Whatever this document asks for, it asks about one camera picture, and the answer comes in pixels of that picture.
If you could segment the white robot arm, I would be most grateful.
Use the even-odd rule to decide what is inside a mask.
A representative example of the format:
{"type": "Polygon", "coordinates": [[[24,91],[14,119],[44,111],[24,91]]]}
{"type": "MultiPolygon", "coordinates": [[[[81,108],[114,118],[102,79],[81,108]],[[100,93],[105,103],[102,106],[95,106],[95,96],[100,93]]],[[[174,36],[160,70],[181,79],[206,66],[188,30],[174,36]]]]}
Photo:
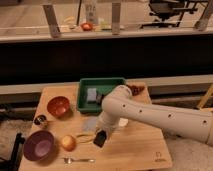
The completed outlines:
{"type": "Polygon", "coordinates": [[[121,118],[145,123],[184,138],[213,146],[213,113],[137,102],[125,85],[114,88],[102,100],[97,131],[109,138],[121,118]]]}

